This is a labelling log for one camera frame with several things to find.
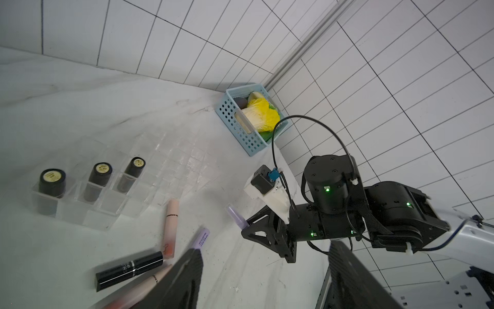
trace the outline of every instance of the white wall tile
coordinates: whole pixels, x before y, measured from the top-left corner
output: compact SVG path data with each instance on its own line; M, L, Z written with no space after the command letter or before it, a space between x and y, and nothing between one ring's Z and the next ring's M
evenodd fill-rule
M323 99L324 94L314 82L287 106L287 111L290 115L305 115Z
M348 153L355 159L355 163L357 163L357 166L366 161L364 155L357 147L357 144L355 142L346 145L346 150L348 150ZM336 151L334 154L337 156L346 156L345 150L343 148Z
M431 148L424 139L421 136L416 136L372 160L369 160L369 163L376 174L381 175L429 152L431 152Z
M406 115L400 114L356 142L364 156L370 160L417 135L417 130Z
M108 2L43 2L44 54L96 65Z
M356 42L399 3L400 0L369 0L343 28Z
M494 50L494 29L465 49L460 50L459 53L475 69L493 57L492 50Z
M251 9L259 10L259 12L251 13ZM225 49L235 55L240 54L243 59L250 59L280 20L263 3L251 5L244 19L240 21L225 44ZM259 28L253 27L251 22L259 24Z
M305 166L307 165L307 162L309 162L310 158L312 158L312 154L310 152L307 152L306 154L292 162L290 165L288 165L288 167L294 175L298 175L304 171Z
M427 18L429 18L436 27L441 28L474 1L475 0L443 1L443 3L427 14Z
M395 94L454 53L451 45L436 32L379 76Z
M295 0L292 6L284 14L282 21L289 29L293 29L293 27L302 18L302 16L307 13L314 2L315 0Z
M413 188L418 188L448 176L448 171L446 171L436 155L429 153L394 170L379 175L379 179L381 181L396 181Z
M264 71L263 69L259 68L257 72L252 76L252 78L249 80L249 83L253 84L260 84L261 81L268 75L269 73Z
M313 82L314 79L309 71L305 67L302 67L276 94L283 105L288 106Z
M475 69L475 72L479 74L489 88L494 89L494 59Z
M494 159L494 126L483 129L451 145L436 150L444 165L454 175Z
M152 14L156 14L158 12L158 7L160 6L160 2L161 2L161 0L127 0L127 1Z
M261 66L288 33L288 28L283 23L278 23L249 61Z
M156 18L137 74L158 78L180 28Z
M334 64L353 44L343 30L339 30L306 63L312 76L317 79L327 68Z
M329 27L321 37L312 44L312 46L302 55L302 61L304 63L309 62L309 60L328 42L341 27L338 24L333 24Z
M154 16L124 1L111 1L98 65L135 73Z
M403 57L412 48L434 33L436 28L425 18L422 18L415 26L411 27L401 37L386 47L374 59L369 61L370 66L380 74L395 61Z
M0 1L0 45L41 53L41 1Z
M443 0L413 0L413 2L418 6L422 13L427 14L432 11L438 4Z
M317 78L317 82L324 94L329 95L365 64L366 61L362 55L355 47L352 47Z
M215 90L237 58L237 56L225 50L220 51L218 57L211 65L209 71L206 76L204 76L204 79L199 86Z
M281 150L281 154L288 164L303 156L309 151L301 136L296 137Z
M273 89L278 92L283 86L304 66L301 60L295 62L295 64L285 73L281 78L273 85Z
M455 259L434 262L444 279L450 279L463 271L470 270L470 265Z
M421 252L410 256L404 252L386 251L384 248L369 248L369 253L381 270L431 261L427 254Z
M402 1L355 45L371 60L423 17L413 2Z
M393 98L389 98L346 128L354 139L358 139L400 113L402 113L401 108Z
M421 187L420 191L432 198L429 203L434 209L450 209L453 206L468 203L468 198L452 177Z
M257 70L259 70L258 67L253 65L252 63L248 62L245 67L240 71L240 73L237 75L233 83L229 86L229 88L234 88L234 87L239 87L247 84L248 81L254 76L255 73L257 73Z
M319 120L325 115L327 115L331 110L332 107L328 103L328 101L322 100L321 102L319 102L319 104L317 104L313 109L308 111L305 115ZM314 125L314 122L307 119L300 119L297 122L295 122L295 125L297 126L297 129L302 133L305 130L307 130L310 126Z
M278 4L273 8L273 12L280 18L283 18L285 13L291 7L295 0L280 0Z
M343 124L338 119L338 115L334 111L329 112L326 116L322 117L320 121L325 125L327 125L328 127L330 127L335 132L339 132L341 129L343 129ZM319 124L315 124L311 126L302 133L302 137L304 138L304 141L307 143L309 149L316 147L317 145L319 145L326 139L330 138L331 136L332 136L331 132L324 129Z
M359 261L367 268L368 271L378 270L374 260L372 259L369 252L366 250L358 250L353 253L353 255L359 259Z
M473 205L479 210L484 219L494 219L494 197L482 199L473 202Z
M494 28L493 15L494 2L478 0L440 31L456 50L460 50Z
M332 106L337 107L375 77L374 71L366 64L362 69L357 71L352 77L328 95L329 102L331 102Z
M261 67L266 71L274 72L275 66L280 62L282 58L285 57L291 47L297 42L297 38L292 33L288 33L283 41L281 41L281 43L278 45L278 47L276 47L276 49L261 65Z
M403 109L408 109L469 71L470 68L465 61L458 54L455 54L394 94L394 97Z
M290 126L288 129L286 129L279 138L276 139L275 144L278 146L279 149L282 149L285 147L289 142L294 140L297 136L300 136L300 134L297 131L297 128L295 126Z
M486 179L489 179L493 173L494 162L490 162L453 175L453 177L470 200L478 200L492 195L492 185Z
M470 72L406 110L406 113L417 129L424 132L487 100L492 94L479 77L474 72Z
M426 131L422 135L432 149L438 149L494 123L494 98Z
M193 0L162 0L158 16L181 27Z
M374 173L371 166L367 162L360 164L358 169L360 173L360 179L362 180L362 182L366 182L367 180L376 177L376 174Z
M227 4L228 0L194 0L182 28L207 40Z
M335 107L343 124L348 125L360 116L390 98L391 95L379 78L360 88L356 93Z
M348 134L347 130L341 130L340 132L337 132L338 137L341 139L341 141L345 144L348 145L353 142L352 137L350 134ZM323 143L321 143L319 146L317 146L314 149L311 149L311 152L315 156L324 156L327 154L333 154L336 151L340 150L341 144L338 142L336 137L332 136L325 140Z
M221 15L218 24L214 27L208 41L218 46L224 46L239 23L239 16L242 16L247 11L251 3L252 0L231 0L226 6L223 15Z
M304 33L312 28L319 16L323 15L328 8L333 7L336 3L336 1L316 0L305 15L291 29L293 34L302 40Z
M394 285L405 285L443 280L432 262L381 270L386 282L393 290Z
M205 42L186 31L180 31L166 60L160 79L183 83Z
M247 61L237 58L237 61L233 64L233 66L230 68L228 73L225 75L223 80L220 82L218 87L216 88L216 91L224 92L226 89L230 87L230 84L233 82L233 80L237 77L238 74L240 74L240 71L245 67L247 64Z
M201 51L201 54L199 54L199 57L196 60L196 63L194 63L189 76L185 80L185 84L191 86L199 86L201 84L201 81L204 79L204 76L206 76L206 73L213 65L213 62L218 57L220 51L221 48L219 48L218 46L206 42L203 50Z

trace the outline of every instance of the perforated basket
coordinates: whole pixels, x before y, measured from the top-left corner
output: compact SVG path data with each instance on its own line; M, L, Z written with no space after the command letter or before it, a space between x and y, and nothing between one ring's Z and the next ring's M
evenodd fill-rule
M268 145L271 145L271 142L273 140L276 140L278 136L283 133L288 125L288 120L285 120L281 124L279 124L276 128L276 134L274 138L270 139L269 142L266 143L233 100L237 97L248 97L249 94L253 91L262 93L262 95L269 101L269 103L271 103L278 109L280 118L282 119L285 117L285 115L281 112L281 109L276 106L266 89L264 89L261 84L245 85L226 90L226 93L224 94L221 102L215 109L221 120L226 124L230 132L239 141L240 145L242 145L249 156L253 156L262 149L266 148ZM251 133L248 133L248 131L246 132L246 130L242 128L242 126L237 122L237 118L244 123L244 126L247 127L248 130L251 131Z

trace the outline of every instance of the lip gloss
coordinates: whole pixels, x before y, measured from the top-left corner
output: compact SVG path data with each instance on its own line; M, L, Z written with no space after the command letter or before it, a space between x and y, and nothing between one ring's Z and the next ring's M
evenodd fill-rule
M175 243L178 226L178 200L170 199L166 210L165 233L163 235L163 259L175 256Z

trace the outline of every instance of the white table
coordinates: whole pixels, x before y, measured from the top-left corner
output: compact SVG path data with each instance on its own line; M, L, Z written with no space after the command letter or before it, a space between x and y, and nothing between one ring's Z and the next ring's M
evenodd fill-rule
M287 264L243 239L225 211L233 203L249 217L262 208L243 186L260 165L273 163L270 149L249 157L220 121L213 106L222 93L6 48L0 48L0 61L0 308L101 308L151 275L95 291L95 272L159 249L163 207L152 205L137 219L120 216L102 232L31 212L17 197L25 192L18 179L84 136L109 143L197 113L211 144L223 146L213 147L221 177L181 200L177 254L169 262L180 257L202 225L211 234L203 248L198 308L315 306L326 257L299 243L297 263ZM303 203L277 148L276 155L295 202Z

